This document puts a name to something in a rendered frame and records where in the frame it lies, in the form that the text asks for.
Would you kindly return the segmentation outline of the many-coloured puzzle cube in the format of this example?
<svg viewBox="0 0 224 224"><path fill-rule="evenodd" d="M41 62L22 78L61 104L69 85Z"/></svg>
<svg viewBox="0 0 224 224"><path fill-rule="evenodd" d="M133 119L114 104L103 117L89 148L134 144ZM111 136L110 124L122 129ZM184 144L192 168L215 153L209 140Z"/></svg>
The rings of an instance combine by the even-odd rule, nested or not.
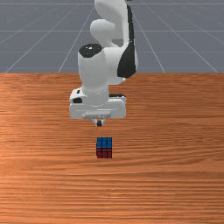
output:
<svg viewBox="0 0 224 224"><path fill-rule="evenodd" d="M96 156L98 158L112 158L112 138L98 137L96 141Z"/></svg>

